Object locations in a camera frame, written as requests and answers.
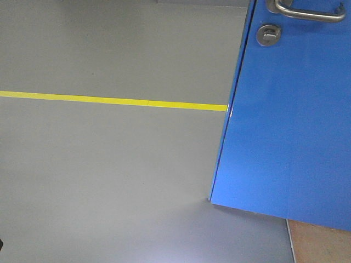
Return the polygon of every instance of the floor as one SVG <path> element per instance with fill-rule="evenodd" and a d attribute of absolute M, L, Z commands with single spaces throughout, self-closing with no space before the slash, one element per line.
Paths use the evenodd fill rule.
<path fill-rule="evenodd" d="M 1 90 L 226 104 L 245 9 L 1 1 Z M 293 262 L 207 201 L 224 112 L 0 98 L 0 262 Z"/>
<path fill-rule="evenodd" d="M 350 263 L 351 232 L 289 220 L 296 263 Z"/>

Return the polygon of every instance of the door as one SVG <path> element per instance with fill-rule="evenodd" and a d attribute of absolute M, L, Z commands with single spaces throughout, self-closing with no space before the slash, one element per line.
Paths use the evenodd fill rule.
<path fill-rule="evenodd" d="M 340 2 L 271 4 L 287 12 L 334 13 Z M 250 2 L 213 204 L 351 230 L 349 0 L 344 10 L 343 20 L 342 8 L 330 15 L 342 21 L 311 21 L 280 9 L 272 13 L 265 0 Z M 305 13 L 315 18 L 315 12 Z M 257 41 L 265 24 L 281 28 L 279 41 L 269 47 Z M 265 39 L 275 37 L 269 31 Z"/>

